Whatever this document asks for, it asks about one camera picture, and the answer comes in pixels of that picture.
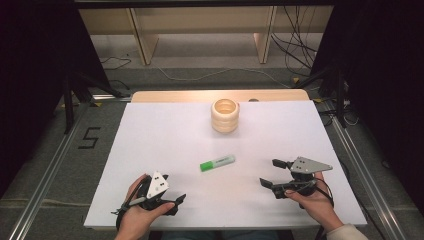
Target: aluminum rail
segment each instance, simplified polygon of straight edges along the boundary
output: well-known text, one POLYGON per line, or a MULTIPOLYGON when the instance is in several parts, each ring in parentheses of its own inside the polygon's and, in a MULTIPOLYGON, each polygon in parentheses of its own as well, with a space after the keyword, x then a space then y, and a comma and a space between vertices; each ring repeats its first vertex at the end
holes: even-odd
POLYGON ((46 7, 77 9, 168 8, 168 7, 242 7, 242 6, 335 6, 361 4, 358 0, 37 0, 46 7))
POLYGON ((38 210, 40 209, 42 201, 46 196, 50 185, 52 184, 56 173, 59 170, 60 165, 62 164, 63 159, 66 156, 66 153, 68 152, 70 143, 74 139, 75 132, 77 131, 79 123, 81 122, 81 119, 86 113, 89 105, 89 103, 81 103, 78 107, 78 117, 75 121, 74 126, 70 129, 68 134, 66 134, 62 138, 62 141, 58 149, 56 150, 52 160, 50 161, 50 164, 47 167, 40 183, 38 184, 35 192, 28 201, 28 204, 26 205, 25 209, 17 220, 15 227, 13 228, 10 234, 10 240, 25 239, 26 234, 28 233, 32 225, 32 222, 34 221, 35 216, 37 215, 38 210))
MULTIPOLYGON (((327 110, 334 109, 333 106, 330 107, 329 103, 325 103, 325 105, 327 110)), ((358 173, 359 179, 364 185, 365 191, 367 192, 384 228, 386 229, 388 236, 392 240, 406 240, 407 238, 396 219, 395 214, 391 210, 389 204, 377 186, 377 183, 374 181, 374 178, 365 165, 364 159, 359 154, 348 130, 343 128, 337 120, 333 121, 333 124, 356 172, 358 173)))

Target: green highlighter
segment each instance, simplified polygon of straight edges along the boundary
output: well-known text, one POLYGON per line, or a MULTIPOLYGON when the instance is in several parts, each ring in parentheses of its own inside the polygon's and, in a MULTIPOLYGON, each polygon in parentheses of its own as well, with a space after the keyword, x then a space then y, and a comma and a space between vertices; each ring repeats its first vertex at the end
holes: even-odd
POLYGON ((202 172, 205 172, 205 171, 217 168, 217 167, 225 166, 225 165, 233 163, 235 161, 236 161, 236 157, 233 154, 230 154, 230 155, 227 155, 225 157, 221 157, 221 158, 200 164, 200 170, 202 172))

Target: white tabletop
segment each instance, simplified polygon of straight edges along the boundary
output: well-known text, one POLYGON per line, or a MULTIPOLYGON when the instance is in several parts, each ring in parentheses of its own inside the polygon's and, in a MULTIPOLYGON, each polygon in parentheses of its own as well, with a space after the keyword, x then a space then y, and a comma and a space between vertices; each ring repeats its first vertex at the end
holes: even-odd
POLYGON ((289 199, 275 199, 259 178, 292 180, 272 159, 303 156, 330 164, 324 172, 341 220, 366 220, 343 174, 312 101, 241 102, 238 128, 220 134, 211 127, 211 103, 129 103, 121 120, 84 226, 114 228, 111 214, 129 185, 143 173, 168 174, 163 199, 187 194, 175 216, 162 216, 152 230, 292 229, 317 226, 289 199), (201 172, 199 164, 228 154, 236 162, 201 172))

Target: sleeve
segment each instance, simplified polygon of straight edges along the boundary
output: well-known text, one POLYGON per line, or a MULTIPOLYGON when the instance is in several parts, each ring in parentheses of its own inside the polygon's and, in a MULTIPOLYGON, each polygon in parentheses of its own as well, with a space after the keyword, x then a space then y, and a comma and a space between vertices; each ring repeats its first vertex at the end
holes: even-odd
POLYGON ((345 224, 329 233, 327 233, 327 240, 367 240, 355 226, 352 224, 345 224))

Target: hand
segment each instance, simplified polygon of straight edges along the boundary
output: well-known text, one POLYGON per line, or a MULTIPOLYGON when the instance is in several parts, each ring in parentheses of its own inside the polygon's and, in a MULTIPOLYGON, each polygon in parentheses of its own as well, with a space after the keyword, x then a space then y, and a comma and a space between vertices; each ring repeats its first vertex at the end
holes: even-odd
MULTIPOLYGON (((147 175, 139 177, 128 189, 128 193, 125 199, 128 199, 134 189, 137 187, 138 183, 143 180, 147 175)), ((121 226, 119 227, 119 232, 116 235, 116 240, 118 239, 139 239, 149 230, 152 222, 161 216, 162 214, 168 212, 171 208, 175 206, 174 203, 165 203, 160 205, 158 208, 151 211, 144 210, 140 206, 136 205, 130 207, 128 211, 124 214, 121 220, 121 226)))
MULTIPOLYGON (((324 177, 321 172, 315 173, 315 178, 321 179, 317 181, 317 187, 328 194, 327 186, 324 184, 324 177)), ((288 198, 300 203, 306 210, 306 212, 320 223, 327 232, 330 232, 338 227, 343 226, 334 208, 330 203, 330 200, 319 191, 315 191, 310 196, 302 196, 301 194, 287 190, 285 195, 288 198)))

